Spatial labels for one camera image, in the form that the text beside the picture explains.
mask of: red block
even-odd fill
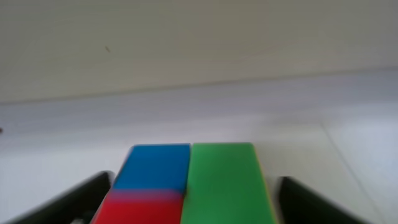
[[[183,198],[112,200],[107,197],[93,224],[180,224]]]

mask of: black object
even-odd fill
[[[283,177],[278,194],[285,224],[363,224],[290,177]]]
[[[90,223],[111,188],[111,173],[100,172],[73,190],[12,224]]]

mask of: white surface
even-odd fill
[[[357,216],[396,223],[396,74],[0,105],[0,222],[117,172],[134,144],[251,141],[267,180],[292,175]]]
[[[396,67],[397,10],[389,0],[2,1],[0,102]]]

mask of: blue block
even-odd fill
[[[189,144],[134,146],[113,189],[176,190],[187,188]]]

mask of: green surface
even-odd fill
[[[249,223],[275,223],[252,144],[194,144],[181,224]]]

